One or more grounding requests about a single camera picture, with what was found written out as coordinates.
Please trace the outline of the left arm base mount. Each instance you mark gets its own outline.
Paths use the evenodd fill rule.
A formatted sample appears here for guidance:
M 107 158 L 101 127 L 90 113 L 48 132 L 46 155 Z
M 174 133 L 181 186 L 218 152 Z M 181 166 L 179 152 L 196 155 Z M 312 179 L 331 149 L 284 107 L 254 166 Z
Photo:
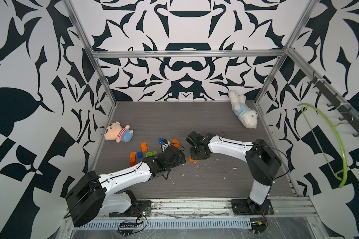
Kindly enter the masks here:
M 131 190 L 114 194 L 110 204 L 115 207 L 109 213 L 111 218 L 132 217 L 142 213 L 146 213 L 149 216 L 152 209 L 151 200 L 138 200 Z

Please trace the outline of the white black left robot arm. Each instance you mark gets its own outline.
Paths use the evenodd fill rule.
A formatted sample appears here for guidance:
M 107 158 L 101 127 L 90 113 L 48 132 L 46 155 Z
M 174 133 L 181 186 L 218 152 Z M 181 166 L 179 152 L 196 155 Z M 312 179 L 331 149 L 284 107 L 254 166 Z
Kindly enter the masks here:
M 108 174 L 86 173 L 66 194 L 66 218 L 81 227 L 98 215 L 123 214 L 136 206 L 137 199 L 126 188 L 154 178 L 167 178 L 171 169 L 185 164 L 185 154 L 174 145 L 160 153 L 145 157 L 135 166 Z

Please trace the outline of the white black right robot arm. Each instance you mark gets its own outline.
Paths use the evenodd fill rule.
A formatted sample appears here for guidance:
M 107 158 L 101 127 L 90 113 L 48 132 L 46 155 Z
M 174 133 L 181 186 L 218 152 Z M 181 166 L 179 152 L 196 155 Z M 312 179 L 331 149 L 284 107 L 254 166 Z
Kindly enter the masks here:
M 190 156 L 193 160 L 205 160 L 214 153 L 246 162 L 254 179 L 247 204 L 257 208 L 264 204 L 282 164 L 274 148 L 262 139 L 243 142 L 211 133 L 202 136 L 195 131 L 187 136 L 186 141 L 191 145 Z

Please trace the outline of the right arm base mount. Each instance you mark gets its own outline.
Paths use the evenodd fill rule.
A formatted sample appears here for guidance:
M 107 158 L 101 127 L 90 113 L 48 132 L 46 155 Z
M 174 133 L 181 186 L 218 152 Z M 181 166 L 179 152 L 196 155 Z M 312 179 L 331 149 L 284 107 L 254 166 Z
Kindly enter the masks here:
M 274 210 L 269 199 L 266 199 L 263 204 L 256 204 L 251 199 L 231 199 L 231 207 L 234 215 L 274 215 Z

